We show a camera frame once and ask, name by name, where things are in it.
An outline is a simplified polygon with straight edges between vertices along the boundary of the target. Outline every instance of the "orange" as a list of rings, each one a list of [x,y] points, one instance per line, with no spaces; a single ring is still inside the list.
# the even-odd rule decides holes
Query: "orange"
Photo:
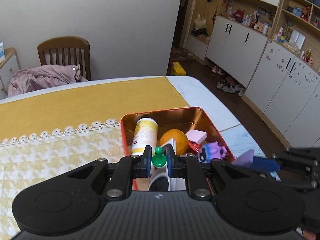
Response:
[[[176,141],[176,155],[184,154],[188,149],[187,136],[178,129],[171,129],[161,136],[160,145],[163,145],[171,138],[173,138]]]

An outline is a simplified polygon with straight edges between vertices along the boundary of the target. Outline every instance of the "pink blanket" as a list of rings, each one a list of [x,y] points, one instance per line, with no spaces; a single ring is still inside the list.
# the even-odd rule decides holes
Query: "pink blanket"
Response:
[[[87,80],[80,76],[80,65],[43,65],[21,69],[13,75],[9,83],[8,97],[85,81]]]

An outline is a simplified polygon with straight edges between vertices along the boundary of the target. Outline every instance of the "wooden chair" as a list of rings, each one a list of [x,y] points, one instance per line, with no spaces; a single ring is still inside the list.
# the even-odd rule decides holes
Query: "wooden chair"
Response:
[[[73,62],[71,62],[71,48],[73,48]],[[65,49],[67,49],[68,58],[65,55]],[[46,65],[45,52],[49,51],[50,65],[61,65],[59,59],[59,53],[62,54],[62,66],[65,65],[78,65],[80,64],[80,73],[83,75],[83,64],[82,64],[82,50],[84,51],[84,69],[85,78],[91,80],[90,72],[90,46],[89,42],[80,37],[66,36],[53,38],[42,42],[38,45],[38,54],[41,65]],[[56,62],[53,62],[52,51],[55,53]]]

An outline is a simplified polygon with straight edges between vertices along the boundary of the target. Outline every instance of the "yellow table runner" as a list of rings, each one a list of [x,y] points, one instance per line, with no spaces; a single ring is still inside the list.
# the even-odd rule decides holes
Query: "yellow table runner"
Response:
[[[0,104],[0,240],[19,232],[11,206],[26,187],[97,158],[119,161],[124,151],[118,121],[123,115],[187,105],[165,77]]]
[[[0,142],[49,134],[66,127],[129,113],[184,107],[188,104],[166,77],[146,78],[67,89],[0,105]]]

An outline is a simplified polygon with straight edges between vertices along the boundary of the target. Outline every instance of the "lace trim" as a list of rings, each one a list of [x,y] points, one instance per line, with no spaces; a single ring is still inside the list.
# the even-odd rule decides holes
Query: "lace trim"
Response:
[[[103,122],[93,122],[90,126],[88,126],[86,123],[82,123],[78,125],[78,128],[73,128],[72,126],[68,126],[64,129],[64,131],[61,131],[60,129],[55,129],[52,131],[52,133],[49,133],[47,131],[43,131],[39,136],[36,133],[32,133],[27,137],[26,135],[20,136],[20,138],[12,137],[11,140],[4,139],[3,141],[0,141],[0,146],[3,145],[10,145],[18,142],[28,142],[35,139],[43,139],[47,137],[53,137],[53,136],[60,136],[63,134],[72,134],[77,132],[83,132],[86,130],[97,130],[105,127],[115,127],[120,125],[120,122],[117,122],[115,119],[108,119],[105,123]]]

